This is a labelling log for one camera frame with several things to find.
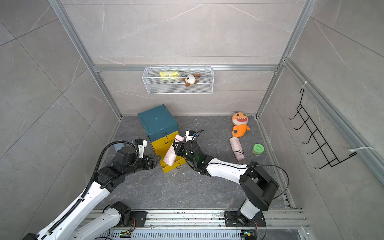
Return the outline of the yellow drawer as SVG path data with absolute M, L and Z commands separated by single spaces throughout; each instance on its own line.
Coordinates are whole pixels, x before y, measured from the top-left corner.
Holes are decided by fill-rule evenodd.
M 164 173 L 168 173 L 186 163 L 186 160 L 183 157 L 169 152 L 170 148 L 173 148 L 172 143 L 173 141 L 155 148 L 155 153 L 162 157 L 160 164 Z

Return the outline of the pink umbrella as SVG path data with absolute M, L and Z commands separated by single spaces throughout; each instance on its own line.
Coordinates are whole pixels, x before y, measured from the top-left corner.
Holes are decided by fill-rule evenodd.
M 241 146 L 239 138 L 232 137 L 229 139 L 230 145 L 233 151 L 233 154 L 237 161 L 242 161 L 245 159 L 245 154 Z
M 184 141 L 184 137 L 180 136 L 180 135 L 176 135 L 175 137 L 175 142 L 183 142 Z M 165 157 L 164 157 L 164 162 L 168 165 L 168 166 L 172 166 L 174 164 L 174 162 L 176 161 L 176 158 L 177 158 L 177 155 L 175 153 L 175 148 L 173 145 L 170 146 L 170 148 L 168 149 Z

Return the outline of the teal drawer cabinet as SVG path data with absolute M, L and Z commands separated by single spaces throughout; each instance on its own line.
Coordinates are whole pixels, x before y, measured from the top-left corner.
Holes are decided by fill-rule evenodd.
M 165 105 L 139 113 L 138 117 L 151 142 L 165 138 L 179 130 L 178 123 Z

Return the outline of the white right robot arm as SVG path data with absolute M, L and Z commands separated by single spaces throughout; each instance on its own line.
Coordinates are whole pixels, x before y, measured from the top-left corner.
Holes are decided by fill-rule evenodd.
M 279 188 L 277 181 L 258 163 L 238 165 L 204 154 L 195 140 L 173 143 L 175 154 L 201 175 L 218 177 L 239 184 L 246 200 L 238 211 L 242 221 L 252 220 L 260 211 L 270 208 Z

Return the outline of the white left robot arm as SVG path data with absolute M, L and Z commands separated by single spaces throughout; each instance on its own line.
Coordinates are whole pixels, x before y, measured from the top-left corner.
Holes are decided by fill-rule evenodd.
M 126 176 L 157 167 L 161 157 L 145 155 L 147 142 L 116 141 L 106 145 L 83 192 L 50 224 L 26 240 L 93 240 L 116 225 L 135 223 L 131 208 L 116 202 L 101 216 L 81 227 L 89 213 L 105 199 Z

